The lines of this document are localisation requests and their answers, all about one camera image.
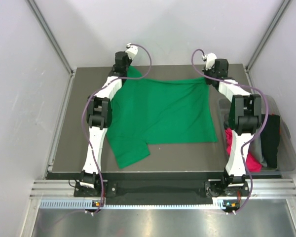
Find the green t-shirt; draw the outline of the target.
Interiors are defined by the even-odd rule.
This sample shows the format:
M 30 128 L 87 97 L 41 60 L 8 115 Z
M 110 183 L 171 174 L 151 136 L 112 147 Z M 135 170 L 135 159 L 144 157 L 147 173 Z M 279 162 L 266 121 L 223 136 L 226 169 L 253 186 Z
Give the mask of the green t-shirt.
M 111 101 L 106 137 L 119 168 L 148 157 L 149 145 L 218 141 L 204 78 L 160 81 L 141 75 L 130 67 L 129 80 Z

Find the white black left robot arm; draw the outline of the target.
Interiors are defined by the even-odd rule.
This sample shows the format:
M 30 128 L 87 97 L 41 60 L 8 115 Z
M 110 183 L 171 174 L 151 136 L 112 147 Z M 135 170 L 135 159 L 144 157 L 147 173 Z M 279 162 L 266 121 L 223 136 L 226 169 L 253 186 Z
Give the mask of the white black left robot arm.
M 132 45 L 129 49 L 115 54 L 115 64 L 106 82 L 99 91 L 88 97 L 88 104 L 83 110 L 83 117 L 88 125 L 86 135 L 88 150 L 79 185 L 92 196 L 98 195 L 102 190 L 101 155 L 104 138 L 112 122 L 111 101 L 122 88 L 128 69 L 137 53 L 138 48 Z

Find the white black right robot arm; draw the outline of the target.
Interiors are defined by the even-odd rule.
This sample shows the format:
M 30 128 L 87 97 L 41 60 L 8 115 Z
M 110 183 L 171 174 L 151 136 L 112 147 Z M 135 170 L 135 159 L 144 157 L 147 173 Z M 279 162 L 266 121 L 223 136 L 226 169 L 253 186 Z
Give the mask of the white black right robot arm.
M 229 63 L 226 59 L 218 59 L 214 54 L 203 57 L 206 62 L 202 72 L 206 83 L 212 85 L 220 94 L 230 101 L 228 128 L 231 129 L 232 143 L 227 165 L 219 181 L 205 182 L 206 193 L 212 197 L 222 194 L 232 195 L 246 191 L 246 158 L 250 140 L 261 126 L 261 96 L 245 90 L 228 76 Z

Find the black folded t-shirt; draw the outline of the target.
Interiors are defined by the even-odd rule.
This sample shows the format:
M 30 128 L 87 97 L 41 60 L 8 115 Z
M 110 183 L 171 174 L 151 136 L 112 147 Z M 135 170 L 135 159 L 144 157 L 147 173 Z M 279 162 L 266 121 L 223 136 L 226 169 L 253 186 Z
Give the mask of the black folded t-shirt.
M 269 168 L 277 168 L 277 153 L 280 143 L 280 116 L 268 115 L 267 123 L 260 135 L 261 152 Z

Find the grey t-shirt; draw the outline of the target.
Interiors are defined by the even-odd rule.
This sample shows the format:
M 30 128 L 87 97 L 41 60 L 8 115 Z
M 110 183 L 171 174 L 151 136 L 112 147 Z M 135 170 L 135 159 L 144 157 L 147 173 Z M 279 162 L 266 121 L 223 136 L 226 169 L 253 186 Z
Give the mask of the grey t-shirt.
M 250 143 L 249 152 L 263 167 L 267 167 L 267 162 L 262 155 L 260 137 L 257 137 L 254 141 Z

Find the pink t-shirt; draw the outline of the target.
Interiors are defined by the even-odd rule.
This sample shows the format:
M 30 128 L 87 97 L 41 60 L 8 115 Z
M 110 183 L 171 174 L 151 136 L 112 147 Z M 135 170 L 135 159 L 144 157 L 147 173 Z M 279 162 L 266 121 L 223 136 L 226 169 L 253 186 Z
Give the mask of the pink t-shirt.
M 230 128 L 225 129 L 225 136 L 226 136 L 226 152 L 228 156 L 230 156 L 232 139 L 233 139 L 232 130 Z M 262 164 L 255 158 L 255 156 L 251 152 L 248 152 L 247 154 L 246 165 L 250 172 L 260 172 L 262 169 Z

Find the clear plastic storage bin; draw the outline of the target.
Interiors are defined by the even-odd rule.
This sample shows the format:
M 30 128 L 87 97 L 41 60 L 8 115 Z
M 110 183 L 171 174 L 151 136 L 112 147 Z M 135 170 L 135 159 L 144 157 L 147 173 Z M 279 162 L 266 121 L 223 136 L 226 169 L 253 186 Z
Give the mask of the clear plastic storage bin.
M 224 121 L 228 118 L 231 102 L 226 98 L 220 98 L 216 102 L 218 112 L 220 134 L 225 140 Z M 258 175 L 273 175 L 273 174 L 296 174 L 296 153 L 291 143 L 291 135 L 286 123 L 280 119 L 280 141 L 277 152 L 277 168 L 272 169 L 264 167 Z

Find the left aluminium corner post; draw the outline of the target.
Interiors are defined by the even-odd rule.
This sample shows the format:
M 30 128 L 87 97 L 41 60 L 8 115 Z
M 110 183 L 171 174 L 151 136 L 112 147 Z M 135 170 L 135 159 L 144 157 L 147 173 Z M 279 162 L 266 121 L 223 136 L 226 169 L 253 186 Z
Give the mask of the left aluminium corner post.
M 43 13 L 41 12 L 39 6 L 37 5 L 35 0 L 25 0 L 27 5 L 29 6 L 30 10 L 32 11 L 33 15 L 35 16 L 36 20 L 38 21 L 39 25 L 41 26 L 44 34 L 46 35 L 48 41 L 50 42 L 52 48 L 56 52 L 58 58 L 60 59 L 62 65 L 69 73 L 70 76 L 74 74 L 73 68 L 70 66 L 68 60 L 66 59 L 59 43 L 57 42 L 53 32 L 51 31 L 49 24 L 47 23 Z

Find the aluminium corner post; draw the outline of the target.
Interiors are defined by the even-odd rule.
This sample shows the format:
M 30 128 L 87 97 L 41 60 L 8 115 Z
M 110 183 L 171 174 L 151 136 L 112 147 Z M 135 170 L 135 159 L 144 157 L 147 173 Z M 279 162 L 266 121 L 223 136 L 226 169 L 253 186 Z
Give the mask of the aluminium corner post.
M 276 12 L 275 12 L 274 16 L 272 17 L 270 23 L 268 24 L 262 38 L 260 39 L 260 41 L 259 41 L 257 47 L 255 48 L 252 56 L 250 57 L 249 62 L 245 66 L 245 70 L 246 70 L 247 73 L 254 66 L 255 62 L 257 61 L 257 59 L 260 56 L 260 54 L 262 53 L 264 47 L 266 46 L 266 44 L 270 40 L 272 34 L 274 33 L 276 27 L 278 26 L 280 20 L 284 16 L 285 12 L 287 11 L 287 9 L 289 8 L 291 3 L 292 3 L 292 0 L 282 0 L 280 2 L 280 5 L 279 5 L 278 9 L 276 10 Z
M 57 42 L 53 32 L 51 31 L 49 24 L 47 23 L 43 13 L 41 12 L 39 6 L 37 5 L 35 0 L 25 0 L 27 5 L 29 6 L 30 10 L 32 11 L 33 15 L 35 16 L 36 20 L 38 21 L 39 25 L 41 26 L 44 34 L 46 35 L 48 41 L 50 42 L 52 48 L 56 52 L 58 58 L 60 59 L 62 65 L 69 73 L 70 76 L 74 74 L 73 68 L 70 66 L 68 60 L 66 59 L 59 43 Z

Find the right aluminium corner post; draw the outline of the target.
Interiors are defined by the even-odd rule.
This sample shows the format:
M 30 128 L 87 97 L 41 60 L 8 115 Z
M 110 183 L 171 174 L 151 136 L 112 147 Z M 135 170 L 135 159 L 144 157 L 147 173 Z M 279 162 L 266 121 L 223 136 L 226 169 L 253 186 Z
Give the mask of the right aluminium corner post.
M 280 5 L 279 5 L 278 9 L 276 10 L 276 12 L 275 12 L 274 16 L 272 17 L 270 23 L 268 24 L 262 38 L 260 39 L 260 41 L 259 41 L 257 47 L 255 48 L 252 56 L 250 57 L 249 62 L 245 66 L 245 70 L 246 70 L 247 73 L 254 66 L 255 62 L 257 61 L 257 59 L 260 56 L 260 54 L 262 53 L 264 47 L 266 46 L 266 44 L 270 40 L 272 34 L 274 33 L 276 27 L 278 26 L 280 20 L 284 16 L 285 12 L 287 11 L 287 9 L 289 8 L 291 3 L 292 3 L 292 0 L 282 0 L 280 2 Z

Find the aluminium front frame rail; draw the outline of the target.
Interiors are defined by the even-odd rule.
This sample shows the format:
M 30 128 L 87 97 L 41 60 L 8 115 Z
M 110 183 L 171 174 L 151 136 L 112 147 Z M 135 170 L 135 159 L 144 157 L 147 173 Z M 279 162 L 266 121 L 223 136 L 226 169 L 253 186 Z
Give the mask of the aluminium front frame rail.
M 30 198 L 66 199 L 73 198 L 73 183 L 65 180 L 34 181 Z M 292 179 L 254 179 L 248 181 L 246 190 L 252 189 L 252 199 L 296 199 L 296 186 Z

